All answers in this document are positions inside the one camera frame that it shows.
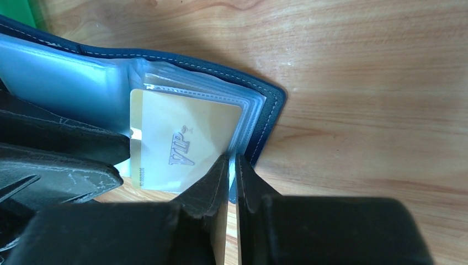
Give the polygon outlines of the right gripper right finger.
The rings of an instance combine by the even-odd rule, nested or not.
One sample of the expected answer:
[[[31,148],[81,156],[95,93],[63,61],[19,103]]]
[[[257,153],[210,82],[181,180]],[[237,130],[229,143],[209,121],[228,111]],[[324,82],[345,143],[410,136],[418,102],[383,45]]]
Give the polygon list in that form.
[[[433,264],[398,200],[282,195],[238,155],[240,264]]]

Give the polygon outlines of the navy blue card holder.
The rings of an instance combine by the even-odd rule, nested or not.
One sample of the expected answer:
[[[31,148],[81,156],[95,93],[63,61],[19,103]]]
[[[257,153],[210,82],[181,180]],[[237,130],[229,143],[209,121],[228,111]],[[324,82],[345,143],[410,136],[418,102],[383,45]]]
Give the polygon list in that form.
[[[5,16],[1,84],[56,115],[129,139],[135,89],[238,106],[242,114],[223,154],[229,160],[229,181],[235,178],[237,154],[256,163],[286,98],[279,87],[215,63],[160,51],[82,45]],[[130,157],[112,166],[121,178],[131,176]]]

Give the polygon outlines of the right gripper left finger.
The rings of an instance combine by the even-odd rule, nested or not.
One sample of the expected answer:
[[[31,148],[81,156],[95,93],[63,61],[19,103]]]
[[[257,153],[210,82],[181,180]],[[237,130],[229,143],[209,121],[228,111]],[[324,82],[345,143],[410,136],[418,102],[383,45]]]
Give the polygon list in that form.
[[[168,202],[61,204],[40,211],[6,264],[223,264],[229,160]]]

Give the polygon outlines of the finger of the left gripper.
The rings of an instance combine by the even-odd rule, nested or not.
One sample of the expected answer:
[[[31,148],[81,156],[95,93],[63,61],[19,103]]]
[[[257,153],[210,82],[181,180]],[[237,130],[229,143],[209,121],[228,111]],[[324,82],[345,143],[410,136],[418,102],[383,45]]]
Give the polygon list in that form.
[[[1,84],[1,142],[116,165],[130,157],[122,134],[56,115]]]
[[[122,184],[118,170],[103,162],[1,144],[1,251],[18,243],[39,210],[86,203]]]

